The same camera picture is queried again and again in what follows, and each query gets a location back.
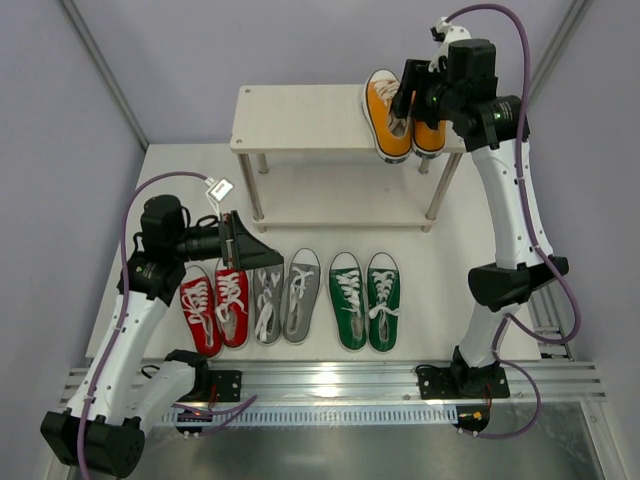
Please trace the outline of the green sneaker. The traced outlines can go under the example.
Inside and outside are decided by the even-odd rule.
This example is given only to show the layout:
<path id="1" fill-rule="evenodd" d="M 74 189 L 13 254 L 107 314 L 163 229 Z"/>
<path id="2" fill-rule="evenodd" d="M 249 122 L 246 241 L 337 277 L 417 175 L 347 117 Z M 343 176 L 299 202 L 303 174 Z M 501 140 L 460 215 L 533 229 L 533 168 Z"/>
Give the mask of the green sneaker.
<path id="1" fill-rule="evenodd" d="M 340 252 L 333 258 L 328 291 L 340 344 L 352 352 L 361 350 L 366 344 L 364 279 L 352 253 Z"/>
<path id="2" fill-rule="evenodd" d="M 401 276 L 398 265 L 386 252 L 376 253 L 366 272 L 369 315 L 369 343 L 382 353 L 397 342 L 401 304 Z"/>

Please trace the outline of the grey sneaker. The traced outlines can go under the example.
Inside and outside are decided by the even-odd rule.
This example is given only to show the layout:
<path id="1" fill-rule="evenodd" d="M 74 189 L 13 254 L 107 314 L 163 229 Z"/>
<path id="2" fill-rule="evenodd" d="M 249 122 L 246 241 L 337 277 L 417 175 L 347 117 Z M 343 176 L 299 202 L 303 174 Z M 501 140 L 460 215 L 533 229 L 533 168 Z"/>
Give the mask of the grey sneaker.
<path id="1" fill-rule="evenodd" d="M 283 284 L 283 264 L 259 268 L 253 272 L 254 331 L 257 341 L 263 345 L 275 343 L 281 335 Z"/>
<path id="2" fill-rule="evenodd" d="M 293 256 L 284 283 L 282 335 L 293 345 L 303 343 L 311 329 L 311 320 L 321 288 L 321 264 L 309 248 Z"/>

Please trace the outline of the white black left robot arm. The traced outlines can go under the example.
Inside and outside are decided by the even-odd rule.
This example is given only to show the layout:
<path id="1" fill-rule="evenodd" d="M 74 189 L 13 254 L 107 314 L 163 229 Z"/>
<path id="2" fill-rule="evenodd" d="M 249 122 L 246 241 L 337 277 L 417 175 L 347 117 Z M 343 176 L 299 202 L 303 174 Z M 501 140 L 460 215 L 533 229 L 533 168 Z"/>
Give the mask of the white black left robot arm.
<path id="1" fill-rule="evenodd" d="M 189 226 L 174 195 L 145 202 L 142 248 L 123 265 L 112 321 L 76 393 L 62 412 L 46 413 L 40 431 L 58 460 L 84 476 L 126 478 L 136 468 L 145 439 L 181 399 L 211 391 L 202 354 L 174 350 L 139 390 L 132 383 L 156 327 L 165 317 L 189 261 L 220 259 L 235 270 L 280 263 L 282 255 L 254 237 L 237 211 Z"/>

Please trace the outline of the red sneaker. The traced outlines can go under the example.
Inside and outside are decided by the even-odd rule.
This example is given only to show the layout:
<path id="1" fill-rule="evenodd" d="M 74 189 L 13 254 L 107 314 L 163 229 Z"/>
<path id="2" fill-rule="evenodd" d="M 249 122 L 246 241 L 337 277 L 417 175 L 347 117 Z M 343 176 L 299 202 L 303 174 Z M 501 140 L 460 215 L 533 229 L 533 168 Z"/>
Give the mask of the red sneaker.
<path id="1" fill-rule="evenodd" d="M 208 358 L 216 357 L 223 343 L 214 315 L 213 285 L 201 265 L 186 268 L 179 288 L 179 300 L 196 351 Z"/>
<path id="2" fill-rule="evenodd" d="M 215 318 L 224 345 L 241 348 L 249 334 L 249 282 L 244 271 L 219 260 L 214 273 Z"/>

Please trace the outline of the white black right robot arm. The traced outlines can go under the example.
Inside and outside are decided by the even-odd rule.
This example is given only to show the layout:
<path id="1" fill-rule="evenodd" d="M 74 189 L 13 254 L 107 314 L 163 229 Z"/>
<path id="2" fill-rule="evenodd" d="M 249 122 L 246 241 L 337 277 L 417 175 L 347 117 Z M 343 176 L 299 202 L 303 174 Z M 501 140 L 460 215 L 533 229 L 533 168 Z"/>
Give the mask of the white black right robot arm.
<path id="1" fill-rule="evenodd" d="M 523 101 L 500 96 L 496 48 L 485 39 L 445 41 L 431 61 L 405 65 L 390 114 L 435 129 L 451 123 L 480 175 L 493 225 L 495 260 L 468 273 L 475 300 L 469 327 L 450 364 L 430 367 L 423 382 L 431 398 L 509 395 L 496 356 L 508 316 L 531 294 L 568 272 L 568 261 L 543 246 L 536 199 L 525 172 L 529 126 Z"/>

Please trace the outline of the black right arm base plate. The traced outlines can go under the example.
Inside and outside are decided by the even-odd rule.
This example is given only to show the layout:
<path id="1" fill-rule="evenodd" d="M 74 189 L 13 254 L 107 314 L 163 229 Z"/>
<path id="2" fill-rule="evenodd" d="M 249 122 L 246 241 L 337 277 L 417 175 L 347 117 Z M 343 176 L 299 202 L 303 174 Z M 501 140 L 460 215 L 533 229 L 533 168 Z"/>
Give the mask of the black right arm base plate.
<path id="1" fill-rule="evenodd" d="M 482 368 L 467 368 L 452 363 L 447 367 L 430 364 L 415 369 L 423 400 L 506 399 L 511 396 L 505 370 L 494 363 Z"/>

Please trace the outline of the orange sneaker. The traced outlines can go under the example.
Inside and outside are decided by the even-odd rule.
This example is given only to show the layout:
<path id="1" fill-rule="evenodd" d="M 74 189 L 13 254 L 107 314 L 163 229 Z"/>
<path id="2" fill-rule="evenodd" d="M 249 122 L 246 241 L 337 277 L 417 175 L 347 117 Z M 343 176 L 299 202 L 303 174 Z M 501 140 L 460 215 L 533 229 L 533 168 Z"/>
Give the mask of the orange sneaker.
<path id="1" fill-rule="evenodd" d="M 440 121 L 436 129 L 429 127 L 414 115 L 416 94 L 412 96 L 412 151 L 421 158 L 434 158 L 441 154 L 446 144 L 446 122 Z"/>
<path id="2" fill-rule="evenodd" d="M 400 81 L 390 70 L 374 71 L 365 82 L 361 108 L 378 156 L 388 164 L 403 163 L 411 152 L 411 130 L 407 120 L 392 115 L 392 101 Z"/>

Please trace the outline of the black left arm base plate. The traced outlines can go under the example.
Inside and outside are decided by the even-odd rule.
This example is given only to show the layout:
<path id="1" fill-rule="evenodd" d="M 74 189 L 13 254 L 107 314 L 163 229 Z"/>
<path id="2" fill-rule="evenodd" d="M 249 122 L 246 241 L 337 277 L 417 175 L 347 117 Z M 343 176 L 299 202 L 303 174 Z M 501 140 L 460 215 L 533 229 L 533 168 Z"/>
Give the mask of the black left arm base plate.
<path id="1" fill-rule="evenodd" d="M 240 401 L 243 373 L 240 370 L 208 370 L 195 375 L 191 390 L 177 403 L 233 403 Z"/>

